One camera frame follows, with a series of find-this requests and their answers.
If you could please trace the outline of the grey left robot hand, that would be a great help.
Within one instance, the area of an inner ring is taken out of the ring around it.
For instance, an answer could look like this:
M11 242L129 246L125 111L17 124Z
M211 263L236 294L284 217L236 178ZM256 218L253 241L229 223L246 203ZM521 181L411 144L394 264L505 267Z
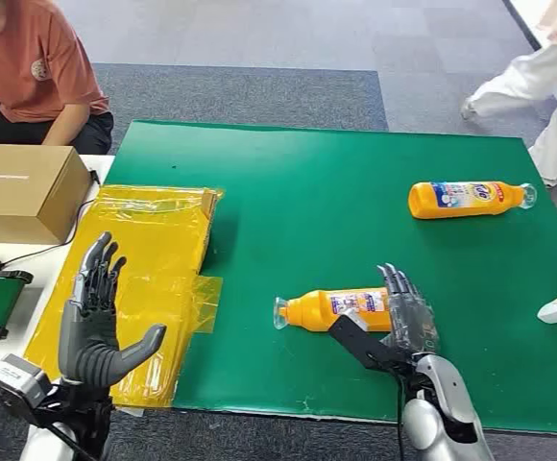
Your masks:
M159 351L167 327L150 326L138 342L122 349L117 338L116 298L125 256L105 231L83 256L64 307L58 367L62 377L91 388L109 389Z

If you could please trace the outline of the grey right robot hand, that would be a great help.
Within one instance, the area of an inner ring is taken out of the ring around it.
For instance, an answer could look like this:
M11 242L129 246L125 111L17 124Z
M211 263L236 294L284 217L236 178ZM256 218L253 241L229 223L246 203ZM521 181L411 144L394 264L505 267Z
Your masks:
M388 292L390 331L387 347L410 353L438 353L439 337L433 309L407 275L391 263L378 266Z

